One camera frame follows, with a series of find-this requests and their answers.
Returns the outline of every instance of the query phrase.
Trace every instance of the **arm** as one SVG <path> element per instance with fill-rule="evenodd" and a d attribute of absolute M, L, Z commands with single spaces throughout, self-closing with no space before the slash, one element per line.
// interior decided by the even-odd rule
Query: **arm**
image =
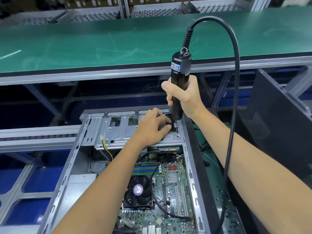
<path fill-rule="evenodd" d="M 197 78 L 190 75 L 186 91 L 162 83 L 168 105 L 180 99 L 185 114 L 201 129 L 224 166 L 230 129 L 200 99 Z M 234 135 L 229 178 L 248 207 L 271 234 L 312 233 L 312 190 L 288 169 L 239 135 Z"/>
<path fill-rule="evenodd" d="M 166 125 L 158 131 L 161 122 L 171 123 L 157 108 L 143 116 L 130 140 L 66 213 L 53 234 L 112 233 L 138 155 L 171 129 Z"/>

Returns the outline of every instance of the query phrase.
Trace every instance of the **left hand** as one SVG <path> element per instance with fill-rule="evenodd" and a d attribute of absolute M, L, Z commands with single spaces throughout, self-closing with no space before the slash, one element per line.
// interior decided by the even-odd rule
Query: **left hand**
<path fill-rule="evenodd" d="M 171 123 L 171 120 L 158 108 L 148 110 L 147 114 L 141 118 L 131 139 L 142 148 L 158 143 L 171 129 L 171 125 L 165 125 L 158 130 L 162 122 Z"/>

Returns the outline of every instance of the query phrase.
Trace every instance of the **green circuit board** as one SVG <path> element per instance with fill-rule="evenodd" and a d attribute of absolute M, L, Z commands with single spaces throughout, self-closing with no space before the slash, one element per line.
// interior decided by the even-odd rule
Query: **green circuit board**
<path fill-rule="evenodd" d="M 168 161 L 164 160 L 151 182 L 153 182 L 154 195 L 164 209 L 177 216 L 188 216 L 191 221 L 172 218 L 162 212 L 155 203 L 152 208 L 124 208 L 122 206 L 119 216 L 121 218 L 127 217 L 134 224 L 131 229 L 146 234 L 144 228 L 146 230 L 149 226 L 155 226 L 156 234 L 196 233 L 183 159 L 183 157 L 176 159 L 174 156 Z M 155 165 L 155 161 L 151 156 L 136 165 Z M 119 219 L 116 226 L 119 229 L 125 228 Z"/>

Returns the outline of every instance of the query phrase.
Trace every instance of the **forearm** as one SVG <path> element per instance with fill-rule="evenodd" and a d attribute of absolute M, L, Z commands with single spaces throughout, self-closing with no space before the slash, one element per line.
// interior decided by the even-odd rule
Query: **forearm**
<path fill-rule="evenodd" d="M 130 139 L 63 217 L 53 234 L 111 234 L 142 146 Z"/>
<path fill-rule="evenodd" d="M 224 166 L 228 127 L 207 110 L 202 110 L 193 120 Z M 312 233 L 312 190 L 237 134 L 228 175 L 245 203 L 271 234 Z"/>

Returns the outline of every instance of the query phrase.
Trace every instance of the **cpu fan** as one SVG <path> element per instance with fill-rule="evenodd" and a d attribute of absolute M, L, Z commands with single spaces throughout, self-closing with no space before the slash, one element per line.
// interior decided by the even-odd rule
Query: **cpu fan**
<path fill-rule="evenodd" d="M 152 207 L 150 177 L 132 176 L 124 194 L 124 208 Z"/>

